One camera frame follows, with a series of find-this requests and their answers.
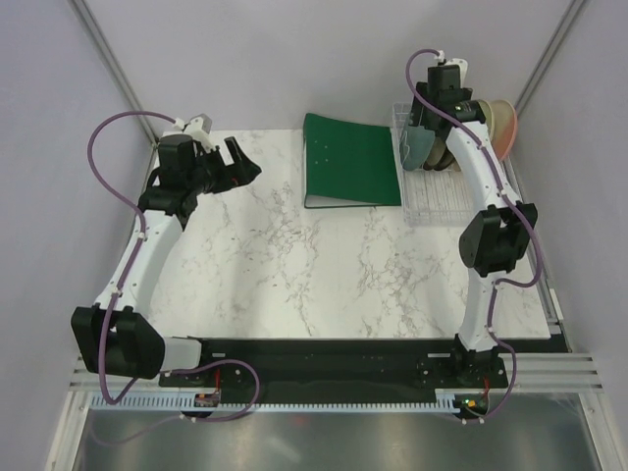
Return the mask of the grey-blue plate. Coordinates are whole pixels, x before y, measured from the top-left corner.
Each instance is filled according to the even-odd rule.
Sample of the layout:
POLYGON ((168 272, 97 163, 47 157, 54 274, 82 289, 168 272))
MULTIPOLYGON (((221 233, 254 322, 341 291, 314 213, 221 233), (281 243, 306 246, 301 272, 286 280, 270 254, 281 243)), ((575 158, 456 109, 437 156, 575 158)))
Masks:
POLYGON ((432 150, 435 134, 421 126, 405 126, 399 142, 400 163, 404 171, 419 170, 432 150))

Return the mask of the red rimmed cream plate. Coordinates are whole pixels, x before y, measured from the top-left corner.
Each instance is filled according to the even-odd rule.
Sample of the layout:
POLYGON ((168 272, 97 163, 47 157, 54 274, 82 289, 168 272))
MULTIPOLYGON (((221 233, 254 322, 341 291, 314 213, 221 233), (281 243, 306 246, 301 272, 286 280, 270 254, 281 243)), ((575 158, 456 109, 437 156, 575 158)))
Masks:
POLYGON ((446 150, 445 144, 440 139, 436 139, 429 152, 428 158, 424 162, 422 168, 425 171, 434 170, 435 167, 439 164, 439 162, 443 158, 445 150, 446 150))

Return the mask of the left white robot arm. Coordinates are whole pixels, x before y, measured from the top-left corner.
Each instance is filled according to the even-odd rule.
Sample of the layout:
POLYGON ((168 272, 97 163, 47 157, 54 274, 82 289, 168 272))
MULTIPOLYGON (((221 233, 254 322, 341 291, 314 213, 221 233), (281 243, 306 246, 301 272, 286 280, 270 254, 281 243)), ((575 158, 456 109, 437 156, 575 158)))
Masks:
POLYGON ((71 327, 86 369, 102 377, 155 378, 181 370, 195 386, 215 375, 215 362, 192 337, 164 337, 148 321, 148 311, 165 262, 181 238, 203 194, 218 194, 252 183, 260 167, 236 139, 225 140, 232 161, 219 147, 175 133, 161 139, 158 165, 138 202, 131 240, 110 285, 89 307, 75 310, 71 327))

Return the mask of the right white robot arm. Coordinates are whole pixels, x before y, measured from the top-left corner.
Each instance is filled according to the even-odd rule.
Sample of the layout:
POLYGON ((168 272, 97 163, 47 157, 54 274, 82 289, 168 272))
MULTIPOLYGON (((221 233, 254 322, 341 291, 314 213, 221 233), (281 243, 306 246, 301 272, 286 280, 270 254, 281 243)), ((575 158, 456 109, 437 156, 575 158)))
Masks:
POLYGON ((485 114, 462 83, 459 61, 440 60, 415 90, 409 125, 453 156, 475 211, 458 242, 469 270, 463 321, 449 356, 421 360, 421 378, 436 388, 502 388, 507 381, 493 329, 497 283, 525 254, 538 211, 520 200, 499 168, 485 114))

